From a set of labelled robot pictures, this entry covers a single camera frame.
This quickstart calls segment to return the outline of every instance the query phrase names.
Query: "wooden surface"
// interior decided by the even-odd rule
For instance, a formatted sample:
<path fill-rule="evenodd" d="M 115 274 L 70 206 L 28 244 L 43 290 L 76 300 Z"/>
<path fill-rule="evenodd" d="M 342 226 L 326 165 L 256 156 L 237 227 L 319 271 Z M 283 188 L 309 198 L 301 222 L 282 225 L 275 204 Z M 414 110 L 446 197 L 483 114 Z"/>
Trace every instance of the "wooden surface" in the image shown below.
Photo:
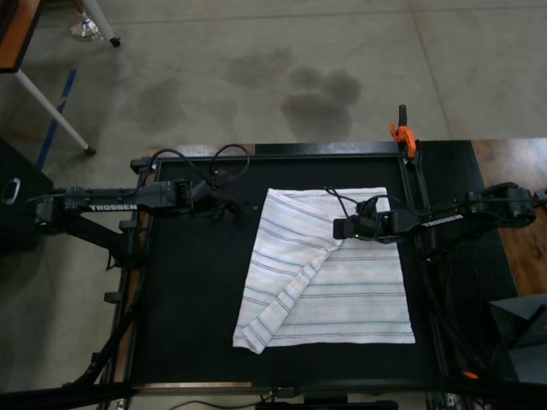
<path fill-rule="evenodd" d="M 532 193 L 547 187 L 547 139 L 473 141 L 485 186 L 515 182 Z M 547 213 L 523 229 L 501 229 L 519 295 L 547 292 Z"/>
<path fill-rule="evenodd" d="M 148 178 L 146 179 L 146 184 L 148 185 L 153 181 L 154 181 L 154 172 L 152 171 L 150 175 L 148 176 Z M 140 242 L 141 250 L 143 249 L 145 244 L 149 221 L 150 221 L 150 216 L 148 214 L 145 214 L 144 212 L 140 212 L 138 214 L 137 232 L 140 232 L 138 234 L 138 239 Z M 129 272 L 129 278 L 127 279 L 127 282 L 129 283 L 129 285 L 127 286 L 127 299 L 123 309 L 124 314 L 127 312 L 129 307 L 133 303 L 133 300 L 135 298 L 135 293 L 143 277 L 143 274 L 144 274 L 144 271 L 142 271 L 139 268 L 134 268 Z M 123 382 L 125 379 L 126 369 L 129 364 L 129 352 L 131 351 L 130 347 L 131 347 L 131 341 L 132 341 L 131 340 L 132 328 L 133 328 L 133 324 L 131 324 L 127 328 L 126 334 L 120 340 L 118 355 L 116 355 L 116 365 L 115 365 L 115 373 L 114 373 L 114 381 L 116 383 Z"/>
<path fill-rule="evenodd" d="M 30 36 L 38 18 L 40 0 L 19 0 L 14 17 L 0 43 L 0 71 L 15 72 L 19 69 Z"/>

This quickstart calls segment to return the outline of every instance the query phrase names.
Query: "table leg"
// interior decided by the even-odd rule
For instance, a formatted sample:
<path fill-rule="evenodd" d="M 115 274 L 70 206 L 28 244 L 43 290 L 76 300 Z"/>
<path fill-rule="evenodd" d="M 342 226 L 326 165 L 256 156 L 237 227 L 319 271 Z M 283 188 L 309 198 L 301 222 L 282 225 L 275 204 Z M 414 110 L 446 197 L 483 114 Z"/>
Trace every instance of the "table leg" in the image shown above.
<path fill-rule="evenodd" d="M 103 11 L 97 4 L 96 0 L 82 0 L 84 5 L 87 7 L 91 18 L 95 21 L 95 24 L 99 27 L 101 34 L 105 37 L 114 47 L 120 47 L 120 38 L 114 35 L 112 27 L 107 22 L 106 17 L 104 17 Z"/>
<path fill-rule="evenodd" d="M 19 82 L 25 87 L 28 92 L 32 94 L 34 98 L 45 108 L 45 110 L 50 113 L 50 115 L 61 125 L 68 134 L 84 149 L 85 153 L 88 155 L 94 155 L 95 150 L 88 145 L 88 143 L 72 128 L 72 126 L 65 120 L 65 117 L 56 110 L 56 108 L 48 101 L 42 91 L 38 89 L 36 85 L 21 71 L 19 70 L 15 73 L 15 77 Z"/>

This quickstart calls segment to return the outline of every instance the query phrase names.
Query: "cable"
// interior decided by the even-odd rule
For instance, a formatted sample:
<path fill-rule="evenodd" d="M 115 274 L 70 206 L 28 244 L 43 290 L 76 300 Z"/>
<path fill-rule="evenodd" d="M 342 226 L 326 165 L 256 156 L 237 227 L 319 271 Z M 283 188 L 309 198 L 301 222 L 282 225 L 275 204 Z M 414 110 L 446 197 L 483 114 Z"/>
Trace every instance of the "cable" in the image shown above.
<path fill-rule="evenodd" d="M 245 163 L 245 166 L 243 168 L 243 170 L 237 174 L 235 177 L 231 177 L 226 183 L 224 184 L 217 184 L 215 182 L 216 180 L 216 174 L 217 174 L 217 171 L 215 171 L 213 169 L 213 165 L 215 164 L 216 160 L 218 159 L 219 155 L 222 154 L 222 152 L 224 152 L 226 149 L 228 148 L 239 148 L 241 149 L 244 153 L 245 153 L 245 157 L 247 159 L 247 162 Z M 220 186 L 224 186 L 224 185 L 228 185 L 230 184 L 231 182 L 235 181 L 236 179 L 238 179 L 239 177 L 243 176 L 244 173 L 247 172 L 247 169 L 249 168 L 249 164 L 250 164 L 250 154 L 249 154 L 249 151 L 243 146 L 243 145 L 239 145 L 238 143 L 229 143 L 228 145 L 225 145 L 223 146 L 222 148 L 220 148 L 218 151 L 216 151 L 216 154 L 213 155 L 213 158 L 211 158 L 211 163 L 209 164 L 209 175 L 211 176 L 211 179 L 213 181 L 213 184 L 215 184 L 215 186 L 217 187 L 220 187 Z"/>
<path fill-rule="evenodd" d="M 135 188 L 134 190 L 132 190 L 130 192 L 127 192 L 122 197 L 125 198 L 125 197 L 128 197 L 128 196 L 134 195 L 138 190 L 140 190 L 144 186 L 144 184 L 146 184 L 146 179 L 150 175 L 150 171 L 152 170 L 152 167 L 156 163 L 157 157 L 160 156 L 161 154 L 165 153 L 165 152 L 170 152 L 171 154 L 175 154 L 179 158 L 183 159 L 191 167 L 191 169 L 194 171 L 194 173 L 196 173 L 197 176 L 199 176 L 199 178 L 201 178 L 203 181 L 205 181 L 207 183 L 207 185 L 213 186 L 213 181 L 211 179 L 207 178 L 199 169 L 197 169 L 197 167 L 194 165 L 194 163 L 192 161 L 190 161 L 184 154 L 180 153 L 176 149 L 164 148 L 164 149 L 160 149 L 157 152 L 155 152 L 154 155 L 150 158 L 150 160 L 148 162 L 148 166 L 146 168 L 146 171 L 144 172 L 144 176 L 141 179 L 140 183 L 137 185 L 137 188 Z"/>
<path fill-rule="evenodd" d="M 396 196 L 392 196 L 392 195 L 386 195 L 386 194 L 383 194 L 383 195 L 375 195 L 371 198 L 368 198 L 364 204 L 361 206 L 361 210 L 359 211 L 359 218 L 361 218 L 361 215 L 362 215 L 362 212 L 364 211 L 364 209 L 367 207 L 367 205 L 371 202 L 371 201 L 374 201 L 376 199 L 380 199 L 380 198 L 387 198 L 387 199 L 392 199 L 393 201 L 395 202 L 398 202 L 400 203 L 401 205 L 403 205 L 403 209 L 406 209 L 408 210 L 410 213 L 414 214 L 414 215 L 417 215 L 416 212 L 414 212 L 412 209 L 410 209 L 409 207 L 407 207 L 407 204 L 404 203 L 403 201 L 401 201 L 399 198 L 397 198 Z"/>
<path fill-rule="evenodd" d="M 348 211 L 346 210 L 345 205 L 342 202 L 342 200 L 345 199 L 346 201 L 353 202 L 354 204 L 358 204 L 359 202 L 357 202 L 355 199 L 351 199 L 351 198 L 348 198 L 347 196 L 342 196 L 342 195 L 338 194 L 336 192 L 336 190 L 334 188 L 332 188 L 331 186 L 324 186 L 323 189 L 326 191 L 327 194 L 335 196 L 338 199 L 338 202 L 340 202 L 340 206 L 342 207 L 342 210 L 344 211 L 345 217 L 349 218 L 350 215 L 348 214 Z"/>
<path fill-rule="evenodd" d="M 254 403 L 244 404 L 244 405 L 240 405 L 240 406 L 221 406 L 221 405 L 214 404 L 214 403 L 207 403 L 206 401 L 191 400 L 191 401 L 185 401 L 184 403 L 180 403 L 180 404 L 177 404 L 175 406 L 172 406 L 168 410 L 176 410 L 177 408 L 188 406 L 189 404 L 202 404 L 204 406 L 219 408 L 220 410 L 239 410 L 240 408 L 258 406 L 259 404 L 262 404 L 263 402 L 265 402 L 268 399 L 271 399 L 272 397 L 274 397 L 274 395 L 269 395 L 268 397 L 266 397 L 264 399 L 264 401 L 257 401 L 257 402 L 254 402 Z"/>
<path fill-rule="evenodd" d="M 47 195 L 40 195 L 40 196 L 35 196 L 35 197 L 33 197 L 33 198 L 28 198 L 28 199 L 26 199 L 23 203 L 35 202 L 35 201 L 39 201 L 40 199 L 64 198 L 65 196 L 68 196 L 68 194 L 63 193 L 63 194 L 47 194 Z"/>

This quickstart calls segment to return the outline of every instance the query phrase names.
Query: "white striped towel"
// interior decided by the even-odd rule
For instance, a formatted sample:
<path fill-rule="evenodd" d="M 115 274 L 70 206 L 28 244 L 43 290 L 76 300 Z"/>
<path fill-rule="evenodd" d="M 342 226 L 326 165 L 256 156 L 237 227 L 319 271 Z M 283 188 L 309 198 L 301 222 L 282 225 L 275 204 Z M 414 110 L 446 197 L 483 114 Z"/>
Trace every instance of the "white striped towel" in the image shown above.
<path fill-rule="evenodd" d="M 386 190 L 338 193 L 360 202 Z M 377 209 L 388 210 L 387 199 Z M 234 347 L 415 342 L 396 244 L 333 239 L 332 221 L 343 217 L 323 190 L 268 190 Z"/>

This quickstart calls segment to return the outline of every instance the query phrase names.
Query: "metal base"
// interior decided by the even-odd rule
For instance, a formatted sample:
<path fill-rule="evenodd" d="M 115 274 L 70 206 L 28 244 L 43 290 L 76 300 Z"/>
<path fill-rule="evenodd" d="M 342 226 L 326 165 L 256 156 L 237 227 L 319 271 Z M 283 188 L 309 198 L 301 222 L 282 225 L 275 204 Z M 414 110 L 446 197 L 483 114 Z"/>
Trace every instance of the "metal base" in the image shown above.
<path fill-rule="evenodd" d="M 79 41 L 93 41 L 103 39 L 99 27 L 86 13 L 79 15 L 80 20 L 70 27 L 72 37 Z"/>

